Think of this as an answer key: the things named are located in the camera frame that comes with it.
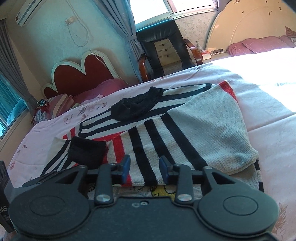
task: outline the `ceiling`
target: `ceiling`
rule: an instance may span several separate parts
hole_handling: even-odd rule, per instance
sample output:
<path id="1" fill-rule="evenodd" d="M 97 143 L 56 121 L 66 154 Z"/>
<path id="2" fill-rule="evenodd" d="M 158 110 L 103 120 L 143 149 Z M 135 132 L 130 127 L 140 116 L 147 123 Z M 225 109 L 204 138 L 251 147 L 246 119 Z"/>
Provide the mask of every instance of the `ceiling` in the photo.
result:
<path id="1" fill-rule="evenodd" d="M 7 0 L 0 6 L 0 20 L 6 18 L 17 0 Z"/>

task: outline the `wooden armrest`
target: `wooden armrest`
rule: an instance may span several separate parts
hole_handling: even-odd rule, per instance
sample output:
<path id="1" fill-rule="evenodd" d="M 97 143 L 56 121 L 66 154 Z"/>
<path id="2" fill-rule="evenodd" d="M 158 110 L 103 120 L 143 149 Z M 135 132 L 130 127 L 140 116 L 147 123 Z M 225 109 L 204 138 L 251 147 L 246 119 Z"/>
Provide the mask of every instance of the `wooden armrest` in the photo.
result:
<path id="1" fill-rule="evenodd" d="M 202 57 L 200 53 L 198 52 L 197 48 L 189 41 L 189 39 L 184 39 L 185 44 L 190 48 L 193 57 L 195 58 L 196 64 L 201 65 L 202 64 Z"/>
<path id="2" fill-rule="evenodd" d="M 148 73 L 145 68 L 145 60 L 146 60 L 146 55 L 141 54 L 141 58 L 140 58 L 140 62 L 139 62 L 139 70 L 140 70 L 140 75 L 141 75 L 143 82 L 149 81 Z"/>

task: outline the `chair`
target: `chair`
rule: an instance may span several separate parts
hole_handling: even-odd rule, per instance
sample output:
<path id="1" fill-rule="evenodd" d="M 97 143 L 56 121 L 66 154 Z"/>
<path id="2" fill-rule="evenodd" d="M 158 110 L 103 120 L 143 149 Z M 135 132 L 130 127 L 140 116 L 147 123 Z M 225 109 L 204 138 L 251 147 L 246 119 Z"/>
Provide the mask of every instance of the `chair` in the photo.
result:
<path id="1" fill-rule="evenodd" d="M 200 53 L 188 39 L 183 39 L 174 20 L 142 28 L 136 34 L 145 52 L 139 62 L 143 82 L 196 66 L 186 46 L 192 51 L 197 65 L 202 64 Z M 152 76 L 148 76 L 145 68 L 146 58 L 152 67 Z"/>

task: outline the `window sill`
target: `window sill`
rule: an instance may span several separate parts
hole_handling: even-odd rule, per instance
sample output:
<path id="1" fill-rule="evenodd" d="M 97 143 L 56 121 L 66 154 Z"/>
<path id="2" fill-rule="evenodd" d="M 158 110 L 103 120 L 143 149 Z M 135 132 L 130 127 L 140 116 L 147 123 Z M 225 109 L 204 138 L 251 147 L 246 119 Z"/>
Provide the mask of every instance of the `window sill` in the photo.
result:
<path id="1" fill-rule="evenodd" d="M 160 22 L 160 21 L 165 21 L 167 19 L 179 19 L 179 18 L 184 18 L 184 17 L 188 17 L 188 16 L 192 16 L 192 15 L 201 14 L 201 13 L 216 12 L 216 11 L 218 11 L 217 6 L 207 7 L 207 8 L 202 8 L 202 9 L 200 8 L 195 11 L 188 11 L 187 10 L 187 11 L 183 11 L 183 12 L 174 13 L 172 16 L 168 16 L 169 13 L 164 13 L 159 16 L 155 16 L 153 18 L 147 19 L 146 21 L 137 23 L 136 30 L 139 30 L 144 27 L 148 27 L 148 26 L 153 25 L 153 24 Z"/>
<path id="2" fill-rule="evenodd" d="M 4 132 L 3 136 L 0 138 L 0 151 L 2 150 L 3 146 L 11 136 L 11 134 L 14 132 L 14 130 L 17 128 L 17 126 L 21 123 L 23 118 L 26 116 L 26 114 L 29 112 L 28 108 L 24 108 L 22 111 L 20 111 L 20 114 L 15 120 L 9 125 L 9 127 Z"/>

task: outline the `cream headboard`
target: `cream headboard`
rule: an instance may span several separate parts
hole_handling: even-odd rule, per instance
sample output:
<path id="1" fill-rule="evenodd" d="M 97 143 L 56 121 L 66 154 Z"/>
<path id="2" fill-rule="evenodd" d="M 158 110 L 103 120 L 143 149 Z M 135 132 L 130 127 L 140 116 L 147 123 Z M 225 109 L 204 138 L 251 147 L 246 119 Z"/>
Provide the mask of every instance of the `cream headboard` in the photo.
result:
<path id="1" fill-rule="evenodd" d="M 206 49 L 226 50 L 248 38 L 282 36 L 286 26 L 296 31 L 296 14 L 281 0 L 232 0 L 216 17 Z"/>

